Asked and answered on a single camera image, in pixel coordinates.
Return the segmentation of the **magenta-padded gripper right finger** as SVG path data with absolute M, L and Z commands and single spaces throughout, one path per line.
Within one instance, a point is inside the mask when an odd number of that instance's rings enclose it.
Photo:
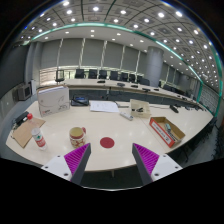
M 182 169 L 182 167 L 167 154 L 158 155 L 136 143 L 132 145 L 132 154 L 144 185 Z

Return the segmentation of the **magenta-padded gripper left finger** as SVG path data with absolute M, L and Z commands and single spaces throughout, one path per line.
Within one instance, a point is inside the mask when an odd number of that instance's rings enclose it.
M 47 164 L 43 165 L 42 169 L 79 185 L 90 154 L 91 144 L 87 143 L 66 155 L 54 157 Z

